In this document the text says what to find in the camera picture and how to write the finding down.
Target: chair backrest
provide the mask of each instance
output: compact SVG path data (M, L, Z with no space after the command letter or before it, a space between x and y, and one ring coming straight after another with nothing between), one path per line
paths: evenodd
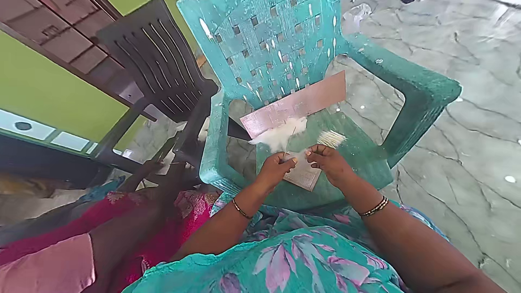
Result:
M151 0L97 33L144 96L173 121L186 121L199 99L217 92L204 79L163 0Z
M340 0L180 0L232 99L258 109L324 78L345 52Z

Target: green wall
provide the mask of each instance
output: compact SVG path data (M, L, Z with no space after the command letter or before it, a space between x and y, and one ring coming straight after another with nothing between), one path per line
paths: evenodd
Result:
M109 0L109 2L123 15L127 15L131 13L132 11L139 8L141 5L148 2L148 0ZM187 23L184 21L183 16L181 15L181 12L179 12L179 9L177 8L176 2L177 0L165 0L166 5L170 9L170 13L172 13L173 19L176 21L177 26L183 33L184 37L186 38L188 44L194 51L198 45L197 41L195 40L194 36L192 35L192 32L190 31L190 28L188 28Z
M0 31L0 108L92 141L128 110L61 66ZM125 149L146 118L121 139Z

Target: chair seat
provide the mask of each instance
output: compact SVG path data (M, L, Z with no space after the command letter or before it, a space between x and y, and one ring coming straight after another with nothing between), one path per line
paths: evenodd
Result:
M303 133L293 136L288 151L299 152L317 143L322 131L333 130L347 139L337 148L353 170L375 188L381 189L393 181L387 155L361 128L342 112L330 114L327 109L318 111L307 118ZM257 145L257 173L264 160L271 155L265 144ZM324 206L343 200L342 192L326 178L322 172L313 192L283 180L268 196L265 204L293 211Z

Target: bangle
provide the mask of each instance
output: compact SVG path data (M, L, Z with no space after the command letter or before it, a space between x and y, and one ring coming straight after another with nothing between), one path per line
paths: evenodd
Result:
M360 215L360 217L371 216L371 215L375 214L376 212L380 211L381 209L383 209L388 203L389 203L389 200L386 197L383 197L382 201L380 201L380 203L376 207L372 208L371 210L369 210L368 212L365 212L363 214L361 214L361 213L358 213L358 214Z
M237 209L237 210L239 211L239 213L241 213L241 215L243 215L243 216L244 216L245 218L247 218L247 219L253 219L253 217L250 217L250 216L246 215L246 213L244 213L244 212L241 210L241 208L240 208L240 207L237 205L237 203L235 202L235 198L233 198L233 199L231 200L231 202L233 202L233 205L235 206L235 209Z

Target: teal floral dress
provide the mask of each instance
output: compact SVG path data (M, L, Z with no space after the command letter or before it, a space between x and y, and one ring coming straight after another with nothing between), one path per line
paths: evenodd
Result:
M214 213L228 200L221 198ZM418 210L393 203L446 238ZM220 255L193 254L161 263L123 293L407 290L392 266L377 255L351 207L315 216L263 205L240 244Z

